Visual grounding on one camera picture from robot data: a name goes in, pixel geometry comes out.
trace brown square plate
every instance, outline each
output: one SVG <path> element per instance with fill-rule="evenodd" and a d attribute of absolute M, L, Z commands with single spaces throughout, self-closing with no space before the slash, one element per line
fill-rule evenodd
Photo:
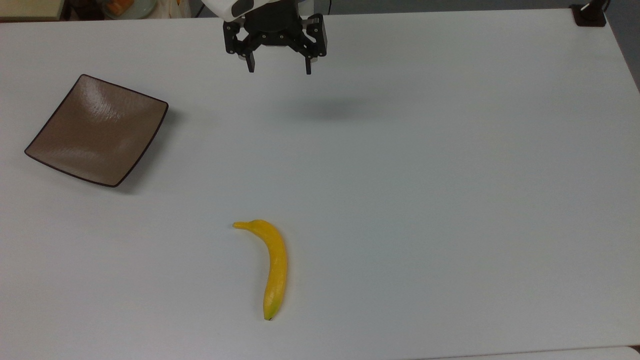
<path fill-rule="evenodd" d="M 80 75 L 24 151 L 65 174 L 116 187 L 154 139 L 169 105 Z"/>

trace table surface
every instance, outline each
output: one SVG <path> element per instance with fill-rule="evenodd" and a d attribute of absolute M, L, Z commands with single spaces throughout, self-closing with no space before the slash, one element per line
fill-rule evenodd
<path fill-rule="evenodd" d="M 0 355 L 390 360 L 640 343 L 640 95 L 569 10 L 0 24 Z M 22 151 L 86 73 L 167 101 L 120 187 Z M 281 312 L 262 320 L 285 236 Z"/>
<path fill-rule="evenodd" d="M 64 0 L 0 0 L 0 21 L 59 20 Z"/>

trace banana tip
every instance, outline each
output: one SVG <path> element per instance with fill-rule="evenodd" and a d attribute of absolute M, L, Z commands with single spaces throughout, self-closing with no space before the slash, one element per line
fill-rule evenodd
<path fill-rule="evenodd" d="M 242 222 L 242 221 L 234 222 L 234 227 L 236 229 L 246 229 L 248 226 L 249 226 L 248 222 Z"/>

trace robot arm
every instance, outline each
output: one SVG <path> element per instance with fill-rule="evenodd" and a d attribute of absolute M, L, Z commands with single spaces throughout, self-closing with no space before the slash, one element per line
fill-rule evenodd
<path fill-rule="evenodd" d="M 232 22 L 251 10 L 276 1 L 278 0 L 203 0 L 202 2 L 219 18 Z"/>
<path fill-rule="evenodd" d="M 288 46 L 305 57 L 307 74 L 318 56 L 326 55 L 326 33 L 321 14 L 303 20 L 298 0 L 203 0 L 225 23 L 223 33 L 229 54 L 246 61 L 250 72 L 255 69 L 253 51 L 259 46 Z M 237 38 L 243 27 L 248 35 Z"/>

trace yellow banana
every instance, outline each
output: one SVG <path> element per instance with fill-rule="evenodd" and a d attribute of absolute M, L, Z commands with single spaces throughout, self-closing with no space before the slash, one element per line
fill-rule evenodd
<path fill-rule="evenodd" d="M 262 310 L 264 319 L 271 320 L 280 309 L 287 283 L 287 249 L 284 241 L 278 229 L 264 220 L 234 222 L 234 227 L 251 231 L 264 241 L 269 250 L 269 278 L 264 289 Z"/>

